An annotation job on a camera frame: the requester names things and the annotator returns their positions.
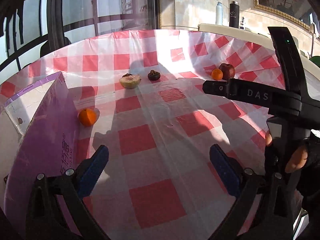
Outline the halved yellow-green apple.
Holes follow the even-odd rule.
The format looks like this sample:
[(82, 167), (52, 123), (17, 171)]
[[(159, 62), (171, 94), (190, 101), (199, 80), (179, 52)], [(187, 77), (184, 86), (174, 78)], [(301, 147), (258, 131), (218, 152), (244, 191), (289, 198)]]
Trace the halved yellow-green apple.
[(119, 79), (119, 83), (121, 84), (121, 86), (128, 89), (136, 88), (140, 84), (140, 82), (141, 76), (139, 74), (133, 75), (127, 73)]

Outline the red apple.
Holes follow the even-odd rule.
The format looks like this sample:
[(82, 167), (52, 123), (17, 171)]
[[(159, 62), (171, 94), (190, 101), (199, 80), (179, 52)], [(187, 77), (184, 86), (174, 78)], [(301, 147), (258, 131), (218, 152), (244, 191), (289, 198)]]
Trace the red apple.
[(219, 66), (219, 70), (223, 73), (223, 80), (228, 81), (230, 78), (235, 77), (235, 68), (228, 63), (222, 63)]

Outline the small orange tangerine by apple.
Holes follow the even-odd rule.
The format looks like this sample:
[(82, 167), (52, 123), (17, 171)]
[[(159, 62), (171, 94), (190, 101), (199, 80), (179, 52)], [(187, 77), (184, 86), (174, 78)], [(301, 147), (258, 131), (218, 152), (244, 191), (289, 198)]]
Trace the small orange tangerine by apple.
[(211, 77), (213, 80), (216, 81), (220, 81), (223, 79), (223, 72), (222, 70), (220, 70), (219, 68), (215, 68), (212, 72), (211, 72)]

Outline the purple cardboard box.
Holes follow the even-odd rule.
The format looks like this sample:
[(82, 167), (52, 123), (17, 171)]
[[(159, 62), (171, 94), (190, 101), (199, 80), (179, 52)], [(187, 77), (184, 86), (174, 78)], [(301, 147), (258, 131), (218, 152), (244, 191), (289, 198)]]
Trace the purple cardboard box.
[(1, 106), (1, 153), (15, 154), (3, 211), (21, 236), (36, 176), (74, 168), (78, 134), (78, 113), (61, 72), (28, 85)]

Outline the black thermos bottle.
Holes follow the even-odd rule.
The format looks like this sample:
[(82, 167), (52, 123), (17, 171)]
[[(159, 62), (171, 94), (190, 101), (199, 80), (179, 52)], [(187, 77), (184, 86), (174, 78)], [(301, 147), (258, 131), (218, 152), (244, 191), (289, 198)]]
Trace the black thermos bottle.
[(239, 28), (239, 3), (233, 1), (229, 5), (229, 26), (233, 28)]

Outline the red white checkered tablecloth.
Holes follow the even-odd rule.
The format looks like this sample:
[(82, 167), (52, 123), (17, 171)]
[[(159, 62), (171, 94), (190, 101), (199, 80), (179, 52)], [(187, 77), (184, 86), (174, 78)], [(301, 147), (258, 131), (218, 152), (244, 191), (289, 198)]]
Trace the red white checkered tablecloth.
[[(234, 203), (210, 160), (219, 144), (241, 166), (263, 171), (267, 109), (204, 94), (222, 63), (236, 78), (283, 88), (273, 49), (247, 39), (185, 30), (124, 31), (88, 38), (1, 79), (1, 101), (62, 72), (82, 127), (77, 161), (106, 145), (110, 159), (85, 203), (111, 239), (207, 239)], [(160, 72), (150, 81), (151, 70)], [(139, 74), (124, 88), (119, 79)]]

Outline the white water bottle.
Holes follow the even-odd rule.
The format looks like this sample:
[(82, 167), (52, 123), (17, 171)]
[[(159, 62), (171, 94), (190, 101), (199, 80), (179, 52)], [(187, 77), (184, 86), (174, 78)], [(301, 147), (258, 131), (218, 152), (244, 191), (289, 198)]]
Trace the white water bottle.
[(223, 25), (223, 6), (221, 2), (216, 5), (216, 25)]

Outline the gold framed picture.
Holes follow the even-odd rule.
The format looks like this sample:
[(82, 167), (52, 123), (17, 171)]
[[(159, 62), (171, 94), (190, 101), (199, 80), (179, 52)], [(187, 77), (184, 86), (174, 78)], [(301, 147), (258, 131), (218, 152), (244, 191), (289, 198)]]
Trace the gold framed picture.
[(308, 0), (253, 0), (261, 10), (282, 16), (308, 29), (317, 24), (318, 17)]

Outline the dark mangosteen right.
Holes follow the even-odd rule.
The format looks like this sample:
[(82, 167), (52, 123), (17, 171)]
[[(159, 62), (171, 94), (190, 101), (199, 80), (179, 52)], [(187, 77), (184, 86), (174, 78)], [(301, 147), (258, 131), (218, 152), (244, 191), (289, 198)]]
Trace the dark mangosteen right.
[(157, 71), (155, 71), (155, 70), (151, 70), (151, 71), (149, 72), (149, 74), (148, 74), (148, 79), (149, 79), (150, 81), (157, 81), (157, 80), (160, 79), (160, 77), (161, 77), (160, 72), (157, 72)]

